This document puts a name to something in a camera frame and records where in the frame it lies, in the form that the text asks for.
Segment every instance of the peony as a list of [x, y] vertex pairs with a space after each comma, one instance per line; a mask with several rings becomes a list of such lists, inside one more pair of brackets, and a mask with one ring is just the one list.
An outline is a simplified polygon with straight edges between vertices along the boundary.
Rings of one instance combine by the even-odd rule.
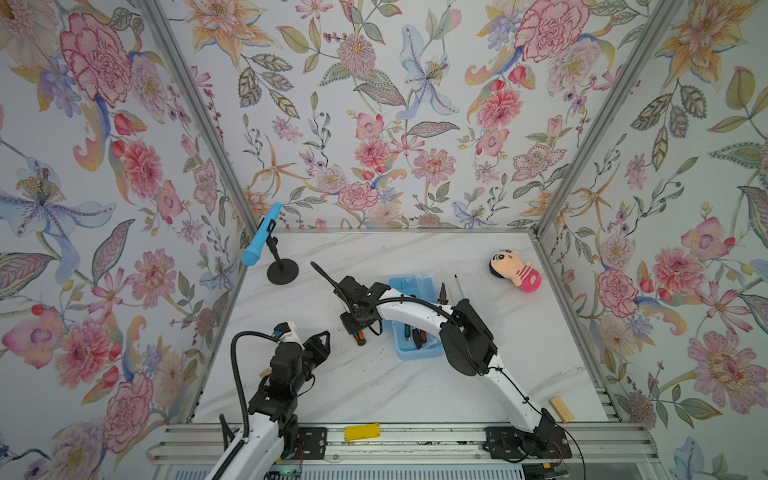
[[717, 217], [707, 218], [680, 238], [684, 247], [704, 259], [727, 255], [729, 249], [724, 239], [725, 230]]
[[154, 197], [163, 180], [160, 156], [154, 147], [147, 147], [143, 141], [131, 142], [123, 154], [123, 175], [136, 195]]
[[317, 174], [317, 187], [327, 194], [337, 194], [339, 190], [349, 184], [344, 170], [339, 165], [334, 164]]
[[634, 253], [634, 240], [621, 235], [611, 235], [600, 245], [600, 255], [608, 268], [624, 272]]
[[370, 184], [355, 182], [339, 192], [339, 203], [350, 210], [365, 210], [379, 201], [379, 191], [371, 189]]
[[505, 127], [520, 114], [522, 106], [518, 92], [510, 88], [493, 91], [478, 109], [478, 123], [489, 130]]
[[694, 389], [704, 395], [712, 394], [712, 400], [721, 408], [725, 406], [727, 393], [730, 408], [746, 415], [755, 404], [768, 406], [766, 391], [760, 387], [760, 383], [768, 380], [768, 371], [750, 363], [757, 358], [754, 350], [737, 352], [738, 346], [739, 337], [731, 330], [727, 330], [725, 336], [709, 332], [704, 334], [703, 344], [690, 339], [688, 356], [699, 363], [694, 369]]
[[362, 77], [376, 66], [373, 45], [360, 34], [349, 34], [341, 41], [336, 53], [342, 65], [357, 77]]
[[152, 381], [142, 372], [135, 373], [130, 382], [118, 384], [102, 424], [107, 450], [120, 453], [141, 433], [149, 418], [153, 393]]
[[413, 161], [416, 168], [412, 173], [416, 178], [426, 178], [430, 184], [437, 185], [448, 180], [448, 176], [456, 172], [454, 163], [456, 159], [448, 155], [447, 151], [438, 152], [433, 148], [428, 154], [421, 154]]
[[134, 285], [133, 295], [136, 300], [144, 299], [145, 310], [156, 307], [158, 297], [176, 292], [174, 259], [165, 254], [164, 248], [155, 250], [154, 254], [144, 252], [144, 262], [137, 261], [134, 267], [138, 273], [130, 279]]
[[563, 50], [549, 63], [549, 82], [547, 83], [549, 94], [570, 90], [584, 80], [601, 52], [600, 45], [589, 38], [578, 41]]
[[74, 325], [64, 337], [63, 353], [56, 356], [59, 383], [73, 389], [78, 383], [88, 383], [107, 362], [112, 347], [109, 331], [101, 322], [85, 320]]
[[639, 293], [632, 279], [619, 270], [608, 269], [598, 277], [600, 300], [615, 316], [627, 318], [637, 310], [634, 299]]
[[45, 466], [53, 480], [82, 480], [90, 478], [96, 465], [101, 462], [101, 448], [104, 433], [101, 420], [75, 422], [61, 432], [53, 441], [51, 460]]
[[69, 15], [69, 30], [59, 36], [61, 54], [80, 89], [114, 108], [131, 89], [131, 64], [112, 27], [90, 13]]
[[2, 344], [23, 358], [27, 365], [41, 369], [51, 362], [63, 333], [61, 316], [51, 307], [36, 318], [22, 320], [3, 335]]
[[172, 406], [179, 396], [183, 383], [184, 370], [181, 355], [168, 350], [157, 365], [157, 373], [154, 376], [154, 402], [161, 408]]
[[523, 47], [523, 60], [554, 57], [576, 41], [588, 19], [583, 0], [536, 0], [523, 15], [515, 48]]
[[370, 138], [360, 142], [355, 149], [355, 159], [371, 170], [384, 165], [389, 160], [389, 146], [381, 138]]
[[662, 287], [679, 294], [693, 293], [706, 279], [706, 269], [698, 257], [681, 247], [661, 249], [656, 255], [654, 273]]

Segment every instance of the flower print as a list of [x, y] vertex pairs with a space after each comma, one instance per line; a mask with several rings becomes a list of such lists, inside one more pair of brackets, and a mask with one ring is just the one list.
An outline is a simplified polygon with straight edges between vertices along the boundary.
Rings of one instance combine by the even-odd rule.
[[768, 378], [768, 371], [750, 362], [757, 358], [751, 348], [737, 352], [739, 337], [732, 330], [725, 336], [716, 332], [705, 333], [703, 343], [690, 339], [688, 356], [698, 362], [694, 369], [694, 389], [704, 395], [712, 394], [712, 401], [725, 406], [728, 394], [730, 408], [746, 415], [755, 404], [766, 406], [766, 391], [760, 387]]
[[501, 130], [489, 130], [485, 132], [485, 135], [483, 135], [482, 138], [480, 138], [480, 141], [477, 144], [477, 150], [489, 157], [495, 157], [502, 151], [502, 147], [504, 147], [504, 142], [507, 141], [508, 136], [509, 130], [506, 128], [502, 128]]
[[695, 289], [701, 302], [704, 305], [712, 307], [707, 310], [707, 316], [712, 318], [715, 316], [715, 313], [719, 313], [723, 323], [725, 323], [725, 326], [727, 326], [728, 330], [731, 332], [736, 332], [736, 330], [733, 329], [734, 325], [745, 332], [749, 332], [752, 329], [752, 326], [736, 315], [749, 315], [751, 313], [750, 309], [745, 306], [728, 306], [729, 303], [733, 302], [736, 297], [739, 296], [739, 292], [736, 290], [728, 290], [722, 297], [718, 297], [718, 287], [719, 285], [717, 282], [710, 282], [711, 295], [707, 295], [697, 288]]
[[6, 0], [0, 11], [0, 50], [20, 65], [43, 67], [56, 56], [58, 19], [51, 0]]
[[61, 182], [53, 168], [33, 157], [27, 158], [29, 170], [20, 169], [16, 190], [25, 198], [14, 197], [0, 188], [0, 219], [6, 219], [13, 234], [26, 237], [31, 232], [47, 233], [54, 237], [61, 251], [61, 259], [54, 276], [62, 284], [80, 266], [80, 254], [69, 235], [76, 227], [101, 227], [112, 218], [115, 204], [101, 205], [86, 202], [66, 207], [58, 202], [66, 200]]
[[368, 209], [368, 218], [373, 223], [386, 225], [400, 218], [400, 205], [395, 202], [379, 202]]
[[554, 57], [576, 41], [588, 19], [583, 0], [536, 0], [523, 15], [515, 48], [523, 47], [523, 60]]
[[85, 320], [72, 326], [61, 345], [63, 353], [56, 356], [61, 385], [73, 389], [94, 379], [107, 362], [111, 347], [109, 332], [101, 322]]
[[192, 197], [199, 203], [205, 205], [205, 211], [211, 215], [216, 210], [216, 200], [219, 195], [216, 184], [216, 168], [213, 161], [209, 158], [202, 165], [192, 170], [194, 174], [194, 194]]
[[489, 130], [505, 127], [520, 114], [520, 94], [510, 88], [493, 91], [478, 109], [478, 123]]
[[144, 262], [137, 261], [134, 268], [138, 273], [131, 275], [129, 283], [133, 283], [133, 295], [136, 300], [144, 299], [144, 309], [157, 306], [157, 298], [165, 297], [176, 292], [174, 280], [176, 270], [174, 259], [165, 254], [165, 249], [160, 248], [152, 252], [144, 252]]
[[275, 118], [276, 120], [272, 120], [272, 130], [280, 140], [285, 138], [287, 141], [296, 143], [297, 140], [304, 136], [299, 132], [297, 127], [289, 124], [288, 120], [283, 120], [280, 117]]
[[484, 184], [490, 184], [492, 181], [498, 180], [498, 172], [490, 163], [485, 162], [475, 168], [475, 180], [480, 180]]
[[536, 144], [525, 155], [515, 157], [515, 174], [513, 181], [536, 178], [549, 167], [556, 164], [565, 156], [565, 150], [552, 150], [544, 144]]
[[355, 137], [358, 140], [365, 138], [376, 138], [382, 133], [384, 128], [384, 120], [381, 115], [359, 114], [357, 116], [357, 129], [355, 129]]
[[152, 381], [142, 372], [135, 373], [130, 382], [118, 384], [102, 424], [107, 450], [120, 453], [141, 433], [149, 418], [153, 394]]
[[355, 182], [339, 191], [339, 203], [350, 210], [365, 210], [379, 202], [379, 191], [370, 184]]
[[91, 292], [103, 300], [99, 300], [96, 303], [92, 303], [88, 306], [88, 313], [93, 313], [96, 310], [104, 309], [103, 317], [106, 317], [110, 313], [112, 313], [112, 306], [113, 305], [122, 305], [123, 299], [118, 298], [118, 294], [120, 293], [123, 288], [128, 284], [130, 280], [132, 280], [129, 276], [123, 280], [123, 274], [125, 273], [125, 270], [118, 268], [118, 272], [114, 277], [114, 280], [112, 279], [112, 274], [107, 272], [104, 275], [104, 286], [106, 288], [102, 288], [99, 285], [94, 286], [91, 289]]
[[360, 34], [347, 35], [336, 49], [341, 64], [356, 77], [362, 77], [376, 66], [376, 52], [373, 45]]
[[154, 376], [154, 402], [161, 408], [170, 407], [176, 402], [179, 390], [184, 383], [184, 370], [181, 355], [173, 350], [163, 354]]
[[112, 27], [90, 13], [69, 15], [69, 30], [59, 35], [61, 54], [80, 89], [113, 107], [131, 89], [131, 63]]
[[632, 279], [619, 270], [608, 269], [598, 277], [600, 300], [615, 316], [627, 318], [637, 311], [639, 293]]
[[168, 101], [165, 92], [163, 80], [154, 62], [142, 55], [135, 55], [131, 63], [131, 94], [160, 123], [163, 123]]
[[199, 220], [182, 220], [181, 236], [185, 241], [194, 245], [195, 242], [203, 238], [203, 223]]
[[589, 38], [577, 41], [563, 50], [549, 63], [549, 94], [570, 90], [584, 80], [601, 52], [600, 45]]
[[672, 57], [664, 87], [690, 70], [701, 80], [720, 85], [720, 53], [746, 43], [739, 23], [752, 15], [751, 0], [694, 0], [688, 16], [659, 47], [656, 56]]
[[422, 102], [429, 102], [432, 109], [441, 115], [458, 113], [458, 108], [454, 108], [451, 99], [438, 93], [435, 89], [435, 86], [440, 85], [443, 77], [448, 74], [450, 67], [448, 55], [432, 58], [422, 68], [423, 52], [424, 41], [416, 27], [413, 25], [403, 26], [400, 63], [406, 70], [406, 85], [413, 88], [413, 103], [404, 111], [398, 112], [396, 117], [400, 120], [415, 118]]
[[53, 351], [61, 344], [64, 321], [58, 311], [48, 308], [37, 318], [21, 321], [2, 337], [2, 344], [24, 363], [41, 369], [53, 358]]
[[348, 184], [344, 170], [336, 164], [317, 174], [317, 187], [327, 194], [337, 194]]
[[395, 150], [392, 153], [406, 154], [406, 157], [412, 151], [415, 151], [417, 154], [423, 154], [424, 150], [419, 147], [424, 146], [424, 143], [424, 140], [419, 140], [419, 137], [411, 137], [409, 140], [408, 135], [403, 134], [400, 137], [400, 141], [392, 140], [392, 145], [395, 145]]
[[672, 293], [693, 293], [705, 279], [706, 269], [695, 255], [684, 248], [663, 248], [656, 255], [654, 274], [659, 285]]
[[717, 258], [728, 254], [725, 244], [725, 230], [717, 217], [707, 218], [698, 227], [688, 230], [681, 238], [684, 247], [690, 248], [701, 258]]
[[611, 235], [600, 245], [600, 256], [608, 268], [624, 272], [634, 253], [634, 240]]
[[154, 197], [163, 180], [160, 156], [154, 147], [143, 141], [129, 143], [123, 154], [123, 175], [136, 195], [143, 199]]
[[247, 0], [184, 0], [192, 8], [187, 22], [192, 27], [192, 46], [197, 53], [206, 45], [218, 44], [240, 70], [243, 45], [279, 47], [280, 44], [256, 20], [265, 12]]
[[46, 465], [48, 478], [56, 478], [56, 480], [89, 478], [101, 462], [103, 442], [104, 433], [100, 419], [72, 423], [53, 441], [51, 460]]
[[389, 146], [381, 138], [363, 140], [355, 149], [355, 159], [365, 168], [375, 170], [389, 160]]
[[306, 12], [301, 15], [301, 18], [307, 18], [311, 15], [315, 15], [315, 18], [320, 18], [320, 12], [326, 12], [333, 8], [333, 5], [325, 3], [325, 0], [301, 0], [304, 5], [297, 5], [297, 12]]

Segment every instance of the wall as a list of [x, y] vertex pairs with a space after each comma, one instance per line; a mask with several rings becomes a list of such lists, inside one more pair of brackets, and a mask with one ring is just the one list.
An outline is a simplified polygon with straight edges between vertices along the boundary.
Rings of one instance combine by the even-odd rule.
[[0, 2], [0, 477], [150, 478], [240, 225], [138, 9]]
[[628, 3], [163, 7], [257, 216], [400, 229], [534, 226], [653, 7]]
[[768, 471], [766, 20], [688, 2], [545, 236], [624, 417], [681, 480]]

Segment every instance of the marble table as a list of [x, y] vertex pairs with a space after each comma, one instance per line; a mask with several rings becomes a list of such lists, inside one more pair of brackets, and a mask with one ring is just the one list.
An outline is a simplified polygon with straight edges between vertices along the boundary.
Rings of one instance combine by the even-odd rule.
[[[266, 269], [272, 259], [267, 248], [262, 260], [249, 269], [194, 422], [218, 422], [220, 413], [230, 422], [240, 421], [230, 341], [242, 330], [271, 333], [286, 321], [296, 323], [302, 340], [326, 329], [331, 333], [330, 357], [315, 370], [316, 384], [296, 409], [301, 423], [507, 421], [476, 377], [456, 372], [445, 356], [402, 361], [390, 329], [381, 336], [366, 330], [368, 343], [358, 346], [339, 320], [343, 305], [310, 261], [336, 281], [350, 275], [366, 286], [386, 283], [393, 276], [432, 274], [438, 282], [445, 281], [452, 303], [461, 299], [456, 274], [464, 294], [494, 333], [498, 353], [520, 387], [543, 406], [560, 396], [576, 421], [607, 421], [548, 279], [537, 292], [523, 293], [488, 271], [490, 257], [509, 249], [519, 250], [543, 272], [526, 233], [279, 232], [276, 236], [280, 255], [299, 264], [299, 276], [285, 286], [269, 283]], [[247, 399], [255, 393], [259, 373], [269, 366], [273, 352], [274, 345], [263, 339], [245, 337], [238, 342]]]

